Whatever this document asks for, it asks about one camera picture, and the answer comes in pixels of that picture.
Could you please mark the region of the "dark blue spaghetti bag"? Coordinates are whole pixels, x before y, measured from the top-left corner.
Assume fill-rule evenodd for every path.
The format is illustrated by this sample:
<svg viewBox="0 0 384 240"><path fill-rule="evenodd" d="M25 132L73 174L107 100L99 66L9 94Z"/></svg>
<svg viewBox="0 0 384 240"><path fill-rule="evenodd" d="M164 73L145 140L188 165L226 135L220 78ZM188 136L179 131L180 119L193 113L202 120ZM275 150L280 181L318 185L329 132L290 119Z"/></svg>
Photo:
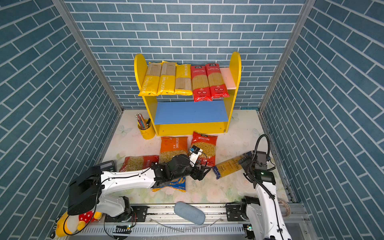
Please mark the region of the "dark blue spaghetti bag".
<svg viewBox="0 0 384 240"><path fill-rule="evenodd" d="M216 175L216 179L219 180L220 178L226 177L232 173L241 170L242 166L239 164L239 161L244 158L252 157L252 155L253 152L249 151L242 155L236 156L232 159L226 160L222 163L215 165L212 169Z"/></svg>

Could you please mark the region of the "orange macaroni bag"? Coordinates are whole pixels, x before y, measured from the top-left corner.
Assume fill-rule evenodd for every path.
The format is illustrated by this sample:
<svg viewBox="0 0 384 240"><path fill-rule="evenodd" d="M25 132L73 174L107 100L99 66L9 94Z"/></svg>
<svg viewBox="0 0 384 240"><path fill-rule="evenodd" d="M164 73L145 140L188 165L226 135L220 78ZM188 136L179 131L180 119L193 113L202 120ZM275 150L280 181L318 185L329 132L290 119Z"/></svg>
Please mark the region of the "orange macaroni bag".
<svg viewBox="0 0 384 240"><path fill-rule="evenodd" d="M187 137L161 137L161 140L161 150L159 155L160 164L169 162L174 156L187 154Z"/></svg>

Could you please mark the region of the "red spaghetti bag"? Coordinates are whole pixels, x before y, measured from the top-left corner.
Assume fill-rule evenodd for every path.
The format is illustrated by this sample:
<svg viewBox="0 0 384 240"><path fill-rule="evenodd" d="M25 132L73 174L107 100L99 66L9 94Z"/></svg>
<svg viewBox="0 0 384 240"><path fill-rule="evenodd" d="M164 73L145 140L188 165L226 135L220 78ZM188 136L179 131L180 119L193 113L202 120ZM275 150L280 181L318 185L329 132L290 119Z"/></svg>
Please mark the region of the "red spaghetti bag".
<svg viewBox="0 0 384 240"><path fill-rule="evenodd" d="M230 95L224 82L219 64L206 64L205 67L212 98L228 98Z"/></svg>
<svg viewBox="0 0 384 240"><path fill-rule="evenodd" d="M212 101L205 66L191 66L194 102Z"/></svg>

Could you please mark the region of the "yellow spaghetti bag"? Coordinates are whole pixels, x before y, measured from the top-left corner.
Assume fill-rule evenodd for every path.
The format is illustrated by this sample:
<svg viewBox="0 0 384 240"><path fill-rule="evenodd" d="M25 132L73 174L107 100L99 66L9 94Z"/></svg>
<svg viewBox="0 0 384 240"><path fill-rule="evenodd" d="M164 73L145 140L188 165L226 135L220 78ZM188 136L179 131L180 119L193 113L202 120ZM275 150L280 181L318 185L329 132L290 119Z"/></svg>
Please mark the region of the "yellow spaghetti bag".
<svg viewBox="0 0 384 240"><path fill-rule="evenodd" d="M158 87L158 96L175 95L176 68L176 63L162 62L162 70Z"/></svg>
<svg viewBox="0 0 384 240"><path fill-rule="evenodd" d="M177 65L176 66L176 84L175 94L182 96L192 96L192 74L191 65Z"/></svg>
<svg viewBox="0 0 384 240"><path fill-rule="evenodd" d="M157 96L162 71L161 63L149 63L139 96Z"/></svg>

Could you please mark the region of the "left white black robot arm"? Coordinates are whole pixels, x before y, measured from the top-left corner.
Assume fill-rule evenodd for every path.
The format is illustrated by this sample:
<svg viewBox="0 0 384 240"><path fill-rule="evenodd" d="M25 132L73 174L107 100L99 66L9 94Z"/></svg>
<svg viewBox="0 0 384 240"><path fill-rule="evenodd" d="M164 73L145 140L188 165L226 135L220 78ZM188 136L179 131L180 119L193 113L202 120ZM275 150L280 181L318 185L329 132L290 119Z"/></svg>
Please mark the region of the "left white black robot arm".
<svg viewBox="0 0 384 240"><path fill-rule="evenodd" d="M69 184L67 213L77 216L97 210L116 217L128 209L125 200L119 197L108 204L102 198L129 189L162 188L186 176L201 181L210 170L208 166L192 162L186 155L177 155L167 163L132 172L106 172L99 166L93 166Z"/></svg>

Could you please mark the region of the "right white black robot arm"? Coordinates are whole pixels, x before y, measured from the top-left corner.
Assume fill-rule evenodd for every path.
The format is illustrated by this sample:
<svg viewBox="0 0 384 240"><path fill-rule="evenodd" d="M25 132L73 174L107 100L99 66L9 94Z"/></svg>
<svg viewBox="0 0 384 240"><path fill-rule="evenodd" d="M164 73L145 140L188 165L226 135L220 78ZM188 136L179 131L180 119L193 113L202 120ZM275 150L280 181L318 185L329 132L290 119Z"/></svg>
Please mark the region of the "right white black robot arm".
<svg viewBox="0 0 384 240"><path fill-rule="evenodd" d="M255 145L250 157L244 157L239 161L243 168L245 178L253 184L257 197L245 196L241 202L241 211L246 215L251 224L251 231L256 240L290 240L292 237L286 227L279 206L277 187L274 174L264 167L258 151L261 139L267 141L267 152L265 159L270 155L270 139L262 134Z"/></svg>

